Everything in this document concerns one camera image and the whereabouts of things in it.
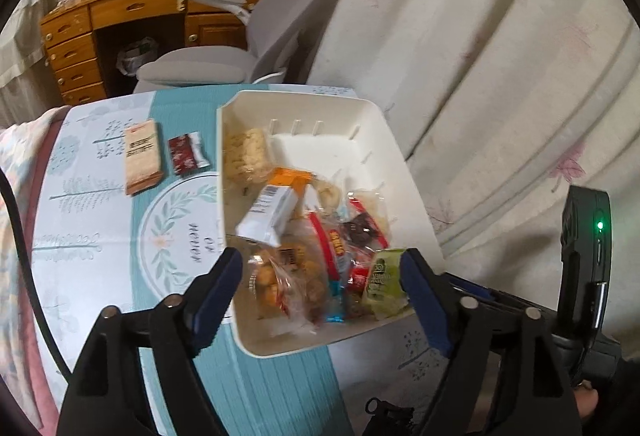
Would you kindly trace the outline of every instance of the metal screw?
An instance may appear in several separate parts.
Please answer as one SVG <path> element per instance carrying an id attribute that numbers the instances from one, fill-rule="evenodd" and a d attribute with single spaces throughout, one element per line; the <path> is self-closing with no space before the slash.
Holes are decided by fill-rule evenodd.
<path id="1" fill-rule="evenodd" d="M 478 307 L 478 299 L 469 295 L 465 295 L 462 299 L 460 299 L 460 304 L 462 304 L 463 308 L 466 308 L 468 310 L 475 310 Z"/>
<path id="2" fill-rule="evenodd" d="M 182 302 L 182 295 L 179 293 L 172 293 L 167 295 L 162 301 L 167 308 L 173 308 Z"/>
<path id="3" fill-rule="evenodd" d="M 102 308 L 102 311 L 100 312 L 100 316 L 103 319 L 108 319 L 111 317 L 114 317 L 115 315 L 117 315 L 118 313 L 120 313 L 120 310 L 117 306 L 105 306 L 104 308 Z"/>
<path id="4" fill-rule="evenodd" d="M 540 313 L 540 310 L 538 308 L 533 308 L 532 306 L 529 306 L 526 310 L 524 310 L 524 313 L 526 313 L 527 317 L 533 319 L 534 321 L 537 321 L 542 317 L 542 313 Z"/>

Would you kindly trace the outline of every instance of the white plastic bin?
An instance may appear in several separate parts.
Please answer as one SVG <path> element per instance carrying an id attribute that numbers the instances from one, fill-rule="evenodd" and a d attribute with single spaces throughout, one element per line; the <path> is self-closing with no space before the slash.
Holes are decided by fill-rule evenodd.
<path id="1" fill-rule="evenodd" d="M 442 253 L 418 190 L 380 109 L 353 98 L 290 92 L 241 91 L 218 109 L 218 169 L 223 171 L 225 133 L 262 127 L 270 133 L 277 165 L 306 169 L 325 178 L 346 171 L 350 189 L 379 190 L 385 198 L 391 246 L 416 247 L 433 268 L 443 268 Z M 223 228 L 233 234 L 249 210 L 250 197 L 233 185 L 223 185 Z M 393 322 L 360 319 L 322 325 L 318 333 L 285 333 L 282 319 L 258 320 L 255 297 L 248 287 L 249 271 L 232 302 L 232 326 L 238 345 L 250 355 L 269 357 L 330 344 Z M 405 312 L 401 317 L 412 314 Z"/>

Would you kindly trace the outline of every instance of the chair armrest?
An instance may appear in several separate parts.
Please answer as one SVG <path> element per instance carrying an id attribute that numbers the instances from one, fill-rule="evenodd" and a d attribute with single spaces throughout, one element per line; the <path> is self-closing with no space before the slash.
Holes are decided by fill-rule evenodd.
<path id="1" fill-rule="evenodd" d="M 197 86 L 199 84 L 238 84 L 246 73 L 238 66 L 202 61 L 153 61 L 143 64 L 136 73 L 138 80 L 164 86 Z"/>
<path id="2" fill-rule="evenodd" d="M 246 0 L 193 0 L 209 7 L 216 7 L 218 9 L 231 12 L 236 18 L 242 21 L 242 24 L 246 25 L 249 22 L 251 14 L 242 8 L 242 5 L 246 4 Z"/>

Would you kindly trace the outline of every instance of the gray office chair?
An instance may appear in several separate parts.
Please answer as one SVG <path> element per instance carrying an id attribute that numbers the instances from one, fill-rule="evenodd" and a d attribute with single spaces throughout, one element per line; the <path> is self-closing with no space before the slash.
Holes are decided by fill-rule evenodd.
<path id="1" fill-rule="evenodd" d="M 299 39 L 309 30 L 321 34 L 338 0 L 259 0 L 251 13 L 242 7 L 244 0 L 194 1 L 235 14 L 246 25 L 248 51 L 233 46 L 174 50 L 140 67 L 134 93 L 197 84 L 282 82 Z"/>

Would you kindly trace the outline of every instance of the barcode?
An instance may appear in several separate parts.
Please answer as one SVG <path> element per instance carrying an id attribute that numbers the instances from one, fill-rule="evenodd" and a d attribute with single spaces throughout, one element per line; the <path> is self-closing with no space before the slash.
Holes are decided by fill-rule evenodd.
<path id="1" fill-rule="evenodd" d="M 275 196 L 277 191 L 278 191 L 278 186 L 277 185 L 268 185 L 264 189 L 262 189 L 262 193 L 261 194 L 264 194 L 265 196 L 269 196 L 269 197 L 273 198 L 273 196 Z"/>

